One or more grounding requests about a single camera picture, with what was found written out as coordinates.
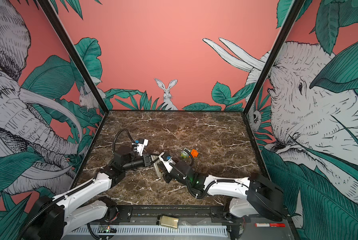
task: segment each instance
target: brown marble surface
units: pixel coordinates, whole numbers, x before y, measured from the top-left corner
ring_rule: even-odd
[[[99,133],[94,149],[79,176],[78,184],[93,177],[94,172],[112,159],[112,141],[116,133],[127,128],[134,139],[148,139],[146,152],[169,152],[179,158],[184,149],[196,149],[199,156],[192,166],[196,172],[218,177],[247,177],[259,173],[254,152],[240,113],[201,112],[110,112]],[[124,132],[116,146],[130,145]],[[180,183],[167,184],[152,167],[127,171],[114,188],[100,194],[118,204],[137,205],[224,205],[226,196],[195,199]]]

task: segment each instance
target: small cube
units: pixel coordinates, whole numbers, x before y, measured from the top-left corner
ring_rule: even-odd
[[[198,151],[196,151],[195,149],[192,149],[191,155],[192,155],[193,157],[197,157],[198,154],[199,154]]]

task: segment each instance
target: black mount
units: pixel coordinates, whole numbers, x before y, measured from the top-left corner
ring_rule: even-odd
[[[283,190],[260,174],[253,173],[246,191],[247,201],[263,217],[281,222],[283,214]]]

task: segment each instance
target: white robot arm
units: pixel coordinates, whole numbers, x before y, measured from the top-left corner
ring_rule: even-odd
[[[157,175],[163,177],[167,183],[174,179],[184,184],[197,199],[206,195],[233,197],[228,213],[232,218],[261,214],[273,221],[281,221],[283,191],[263,176],[232,179],[195,173],[185,161],[175,162],[166,152],[159,155],[142,154],[147,143],[146,139],[133,142],[130,153],[119,155],[114,152],[111,163],[97,171],[94,178],[52,199],[47,196],[38,199],[17,239],[60,239],[91,221],[114,221],[119,211],[116,203],[108,197],[80,206],[117,185],[125,177],[126,170],[151,165],[154,165]]]

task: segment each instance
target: elephant illustration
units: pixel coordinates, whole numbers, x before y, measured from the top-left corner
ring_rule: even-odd
[[[31,37],[21,15],[8,0],[0,0],[0,157],[26,151],[28,146],[44,157],[3,191],[13,195],[47,187],[60,194],[68,190],[76,176],[64,155],[76,154],[78,144],[59,137],[32,104],[55,109],[70,118],[80,139],[82,128],[67,108],[19,86],[30,45]]]

